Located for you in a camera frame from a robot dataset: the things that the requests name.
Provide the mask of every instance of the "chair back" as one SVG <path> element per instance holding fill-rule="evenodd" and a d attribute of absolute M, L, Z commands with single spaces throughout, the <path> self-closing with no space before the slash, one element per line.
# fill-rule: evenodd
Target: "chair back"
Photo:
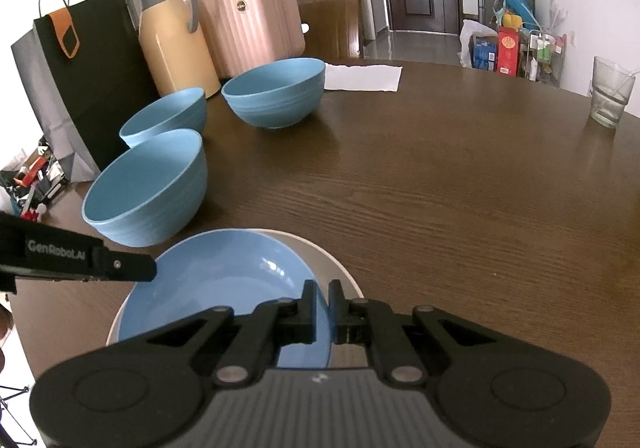
<path fill-rule="evenodd" d="M 298 0 L 298 8 L 309 26 L 303 56 L 326 62 L 363 57 L 360 0 Z"/>

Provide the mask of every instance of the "white plate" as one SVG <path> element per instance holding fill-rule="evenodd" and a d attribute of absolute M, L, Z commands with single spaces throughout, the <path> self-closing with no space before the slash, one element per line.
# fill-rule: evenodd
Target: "white plate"
<path fill-rule="evenodd" d="M 287 232 L 265 229 L 254 229 L 254 231 L 270 235 L 299 254 L 306 265 L 314 272 L 316 279 L 318 279 L 318 285 L 325 300 L 327 300 L 329 282 L 333 279 L 338 279 L 342 282 L 342 290 L 344 291 L 345 298 L 348 300 L 363 297 L 362 291 L 356 281 L 353 280 L 349 271 L 347 271 L 335 257 L 323 250 L 320 246 Z M 129 297 L 122 302 L 113 320 L 107 338 L 107 345 L 118 341 L 120 319 L 128 299 Z M 332 367 L 358 367 L 367 365 L 367 362 L 361 348 L 355 346 L 334 346 L 330 365 Z"/>

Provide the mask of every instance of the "black shopping bag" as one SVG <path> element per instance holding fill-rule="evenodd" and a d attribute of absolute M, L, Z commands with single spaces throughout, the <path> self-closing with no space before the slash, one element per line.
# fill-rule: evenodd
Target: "black shopping bag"
<path fill-rule="evenodd" d="M 12 52 L 65 174 L 91 181 L 127 150 L 122 125 L 159 96 L 125 0 L 63 3 L 33 21 Z"/>

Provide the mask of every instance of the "round dining table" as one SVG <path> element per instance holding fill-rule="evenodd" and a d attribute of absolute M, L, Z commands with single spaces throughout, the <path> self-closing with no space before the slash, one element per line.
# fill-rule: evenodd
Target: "round dining table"
<path fill-rule="evenodd" d="M 617 131 L 588 98 L 462 67 L 402 66 L 397 92 L 325 92 L 277 131 L 209 100 L 204 202 L 159 255 L 217 228 L 278 229 L 335 256 L 396 313 L 428 304 L 594 368 L 612 409 L 598 448 L 640 440 L 640 120 Z M 48 223 L 82 221 L 88 184 Z M 18 281 L 35 377 L 104 345 L 124 282 Z"/>

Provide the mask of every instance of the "tiled floor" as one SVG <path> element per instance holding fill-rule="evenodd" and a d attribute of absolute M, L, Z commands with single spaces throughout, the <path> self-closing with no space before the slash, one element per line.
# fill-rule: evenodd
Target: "tiled floor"
<path fill-rule="evenodd" d="M 460 38 L 407 32 L 385 32 L 364 48 L 365 58 L 433 62 L 459 66 Z"/>

